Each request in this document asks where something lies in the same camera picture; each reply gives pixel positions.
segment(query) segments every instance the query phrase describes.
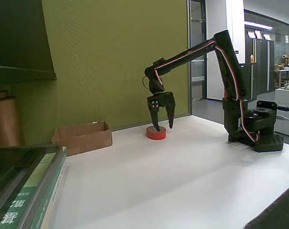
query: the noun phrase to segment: table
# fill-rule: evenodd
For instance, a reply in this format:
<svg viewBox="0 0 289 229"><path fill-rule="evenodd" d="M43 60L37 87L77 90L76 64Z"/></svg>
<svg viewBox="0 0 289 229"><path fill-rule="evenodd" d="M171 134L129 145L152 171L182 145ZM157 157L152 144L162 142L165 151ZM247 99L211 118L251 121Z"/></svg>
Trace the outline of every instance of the table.
<svg viewBox="0 0 289 229"><path fill-rule="evenodd" d="M289 107L289 90L276 89L275 102L279 106ZM277 114L289 118L289 112L277 110ZM289 122L277 120L275 124L275 131L289 135Z"/></svg>
<svg viewBox="0 0 289 229"><path fill-rule="evenodd" d="M279 80L278 80L278 84L279 84L279 88L281 87L281 73L283 72L289 72L289 69L284 69L284 70L277 70L277 71L274 71L275 73L279 73Z"/></svg>
<svg viewBox="0 0 289 229"><path fill-rule="evenodd" d="M67 158L54 229L241 229L289 188L289 145L256 153L195 116L175 119L162 141L146 127Z"/></svg>

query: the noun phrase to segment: copper roll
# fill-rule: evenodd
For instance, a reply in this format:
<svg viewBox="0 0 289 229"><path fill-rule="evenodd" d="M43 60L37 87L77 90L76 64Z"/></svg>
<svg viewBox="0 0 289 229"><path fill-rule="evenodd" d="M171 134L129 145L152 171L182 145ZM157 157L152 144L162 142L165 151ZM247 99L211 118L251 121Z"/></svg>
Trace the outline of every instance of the copper roll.
<svg viewBox="0 0 289 229"><path fill-rule="evenodd" d="M0 146L23 146L21 124L15 98L0 92Z"/></svg>

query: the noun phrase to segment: gray floor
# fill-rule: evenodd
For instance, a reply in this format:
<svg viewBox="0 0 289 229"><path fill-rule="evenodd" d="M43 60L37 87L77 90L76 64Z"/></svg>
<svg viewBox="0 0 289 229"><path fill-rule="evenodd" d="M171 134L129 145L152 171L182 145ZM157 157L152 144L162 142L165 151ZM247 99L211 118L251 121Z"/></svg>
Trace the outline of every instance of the gray floor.
<svg viewBox="0 0 289 229"><path fill-rule="evenodd" d="M260 94L257 96L257 100L275 101L275 92ZM248 108L255 108L256 101L251 101L248 103ZM199 100L192 102L192 113L194 116L208 119L216 123L224 124L224 112L222 109L221 101L214 100ZM284 142L289 144L289 136L282 135L284 137Z"/></svg>

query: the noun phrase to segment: robotic arm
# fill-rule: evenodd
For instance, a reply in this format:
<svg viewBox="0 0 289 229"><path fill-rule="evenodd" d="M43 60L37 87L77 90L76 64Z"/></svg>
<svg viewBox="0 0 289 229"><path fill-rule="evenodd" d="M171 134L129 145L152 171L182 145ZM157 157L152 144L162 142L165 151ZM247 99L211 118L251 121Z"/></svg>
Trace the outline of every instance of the robotic arm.
<svg viewBox="0 0 289 229"><path fill-rule="evenodd" d="M238 141L253 146L258 152L282 150L283 138L274 134L277 104L258 101L257 108L247 109L247 102L244 102L246 89L228 31L217 33L212 39L168 60L159 59L145 69L145 75L149 79L149 90L153 94L147 98L148 107L156 130L160 131L159 108L166 108L170 128L173 126L175 111L174 95L172 92L164 92L164 84L160 76L212 51L216 52L225 87L223 110L224 126L229 133L228 141Z"/></svg>

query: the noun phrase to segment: ceiling light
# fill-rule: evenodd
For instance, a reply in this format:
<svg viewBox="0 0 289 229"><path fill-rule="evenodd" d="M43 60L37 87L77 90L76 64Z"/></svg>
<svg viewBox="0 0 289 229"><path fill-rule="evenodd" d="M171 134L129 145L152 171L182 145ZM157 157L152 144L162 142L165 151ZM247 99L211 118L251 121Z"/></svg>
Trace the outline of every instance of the ceiling light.
<svg viewBox="0 0 289 229"><path fill-rule="evenodd" d="M272 30L273 29L273 27L270 27L270 26L267 26L267 25L261 25L261 24L253 23L253 22L250 22L250 21L245 21L244 24L245 25L249 25L249 26L262 28L262 29L265 29L265 30Z"/></svg>

